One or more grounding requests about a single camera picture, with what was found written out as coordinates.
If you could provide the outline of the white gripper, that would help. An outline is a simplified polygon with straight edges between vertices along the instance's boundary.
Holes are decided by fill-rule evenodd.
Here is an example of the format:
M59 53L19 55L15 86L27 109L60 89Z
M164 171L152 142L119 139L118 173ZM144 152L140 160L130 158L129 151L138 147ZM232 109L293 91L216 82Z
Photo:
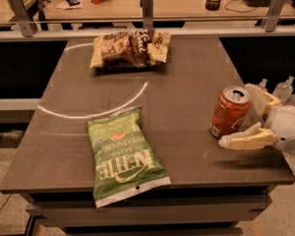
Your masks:
M266 146L295 154L295 106L280 106L281 101L253 84L245 84L259 117L267 115L265 128L260 122L243 132L225 135L218 144L227 149L252 150Z

